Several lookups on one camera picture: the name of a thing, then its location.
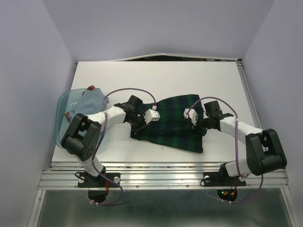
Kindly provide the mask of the green plaid skirt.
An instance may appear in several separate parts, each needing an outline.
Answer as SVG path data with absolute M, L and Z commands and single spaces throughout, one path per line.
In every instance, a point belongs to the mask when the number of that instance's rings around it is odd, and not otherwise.
M 194 153 L 203 152 L 202 135 L 192 129 L 191 122 L 184 118 L 184 110 L 200 99 L 197 94 L 181 95 L 157 102 L 160 119 L 130 137 L 158 145 L 177 148 Z

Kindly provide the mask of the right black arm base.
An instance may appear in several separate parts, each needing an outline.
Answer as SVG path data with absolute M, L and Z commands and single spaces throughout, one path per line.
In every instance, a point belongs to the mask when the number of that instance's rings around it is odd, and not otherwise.
M 229 176 L 225 164 L 221 164 L 218 171 L 203 172 L 200 181 L 202 187 L 220 187 L 217 195 L 222 201 L 235 202 L 238 196 L 238 187 L 246 186 L 246 181 L 241 181 L 238 176 Z

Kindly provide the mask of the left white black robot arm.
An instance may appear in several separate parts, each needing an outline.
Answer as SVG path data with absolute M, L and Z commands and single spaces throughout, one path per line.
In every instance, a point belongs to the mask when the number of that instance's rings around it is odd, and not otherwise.
M 139 114 L 142 104 L 141 99 L 132 95 L 127 102 L 115 104 L 106 111 L 91 115 L 78 113 L 73 117 L 62 137 L 61 146 L 78 160 L 94 186 L 105 182 L 104 166 L 95 157 L 101 133 L 125 122 L 136 129 L 142 128 L 146 124 Z

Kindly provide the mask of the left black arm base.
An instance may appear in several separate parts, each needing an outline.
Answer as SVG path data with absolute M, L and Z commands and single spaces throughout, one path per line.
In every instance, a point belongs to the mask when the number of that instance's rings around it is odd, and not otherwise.
M 106 199 L 109 196 L 110 189 L 120 189 L 121 195 L 119 200 L 123 194 L 123 189 L 120 185 L 120 173 L 103 173 L 103 176 L 91 176 L 87 172 L 76 172 L 74 176 L 78 180 L 77 188 L 88 189 L 88 199 L 91 204 L 95 204 L 97 206 L 106 206 L 111 205 L 115 202 L 107 201 Z

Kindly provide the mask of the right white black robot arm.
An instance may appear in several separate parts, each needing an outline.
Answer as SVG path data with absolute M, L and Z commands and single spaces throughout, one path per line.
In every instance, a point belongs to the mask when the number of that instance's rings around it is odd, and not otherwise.
M 231 186 L 238 183 L 245 186 L 245 176 L 264 175 L 286 168 L 287 160 L 277 132 L 273 129 L 260 129 L 238 120 L 235 114 L 223 113 L 219 103 L 205 104 L 206 116 L 199 116 L 193 109 L 186 109 L 184 117 L 189 119 L 192 129 L 206 135 L 214 129 L 233 136 L 235 147 L 238 142 L 245 145 L 246 157 L 220 165 L 217 172 L 205 172 L 201 181 L 205 187 Z

